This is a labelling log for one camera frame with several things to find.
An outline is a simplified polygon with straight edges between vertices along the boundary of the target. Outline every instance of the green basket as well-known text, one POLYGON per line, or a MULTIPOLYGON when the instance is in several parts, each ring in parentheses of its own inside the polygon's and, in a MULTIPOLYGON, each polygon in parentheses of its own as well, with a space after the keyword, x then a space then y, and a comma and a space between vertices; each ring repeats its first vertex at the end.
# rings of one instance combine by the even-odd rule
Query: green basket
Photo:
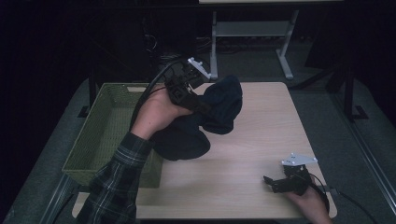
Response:
MULTIPOLYGON (((62 171, 88 186, 108 163, 129 131, 134 107, 148 84, 105 83, 70 151, 62 171)), ((140 188, 160 186, 163 158, 151 150, 140 176, 140 188)))

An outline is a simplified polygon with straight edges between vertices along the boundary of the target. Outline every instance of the person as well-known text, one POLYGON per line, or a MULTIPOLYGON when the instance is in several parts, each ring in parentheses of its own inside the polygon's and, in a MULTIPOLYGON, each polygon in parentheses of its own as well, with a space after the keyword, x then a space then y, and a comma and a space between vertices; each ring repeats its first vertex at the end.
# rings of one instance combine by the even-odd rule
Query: person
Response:
POLYGON ((326 205, 313 188, 308 187, 301 196, 294 192, 285 192, 284 195, 298 206, 312 224, 332 224, 326 205))
MULTIPOLYGON (((141 106, 131 131, 125 134, 110 162, 91 181, 90 196, 76 218, 77 223, 135 223, 139 177, 154 144, 149 141, 150 137, 175 118, 191 113, 172 104, 166 88, 157 85, 141 106)), ((301 197, 293 193, 286 196, 313 223, 331 223, 326 208, 320 206, 320 198, 312 190, 308 189, 301 197)))

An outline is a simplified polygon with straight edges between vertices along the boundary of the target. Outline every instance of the black cloth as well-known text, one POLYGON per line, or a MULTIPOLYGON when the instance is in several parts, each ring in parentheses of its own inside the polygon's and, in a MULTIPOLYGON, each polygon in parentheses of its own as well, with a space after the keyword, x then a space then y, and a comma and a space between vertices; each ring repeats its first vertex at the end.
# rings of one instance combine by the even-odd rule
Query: black cloth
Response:
POLYGON ((242 108, 242 88, 235 76, 208 87, 199 99, 211 106, 206 114, 195 112, 175 119, 168 127, 156 132, 150 140, 154 150, 169 161, 191 160, 206 154, 210 142, 200 131, 226 134, 233 130, 233 120, 242 108))

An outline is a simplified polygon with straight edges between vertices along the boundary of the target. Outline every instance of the plaid shirt sleeve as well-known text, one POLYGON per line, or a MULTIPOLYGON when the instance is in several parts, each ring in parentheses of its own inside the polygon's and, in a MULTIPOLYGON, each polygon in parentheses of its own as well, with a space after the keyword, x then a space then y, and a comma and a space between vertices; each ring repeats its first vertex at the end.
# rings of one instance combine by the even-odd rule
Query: plaid shirt sleeve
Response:
POLYGON ((139 178, 153 144, 127 133, 111 161, 90 183, 90 196, 78 214, 77 222, 134 223, 139 178))

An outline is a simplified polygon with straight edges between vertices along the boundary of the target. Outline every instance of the table top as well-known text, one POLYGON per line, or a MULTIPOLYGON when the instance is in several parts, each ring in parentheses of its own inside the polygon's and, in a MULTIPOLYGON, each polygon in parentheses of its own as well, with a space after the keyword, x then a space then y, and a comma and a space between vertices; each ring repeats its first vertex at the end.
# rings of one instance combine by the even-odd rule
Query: table top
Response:
MULTIPOLYGON (((196 89, 203 94, 210 84, 196 89)), ((211 143, 202 157, 164 161, 160 187, 139 189, 139 219, 293 218, 301 213, 263 176, 283 179, 281 161, 291 152, 315 157, 289 91, 279 82, 241 83, 243 106, 233 131, 203 131, 211 143)), ((317 163, 306 165, 324 184, 317 163)), ((330 216, 336 216, 332 196, 330 216)))

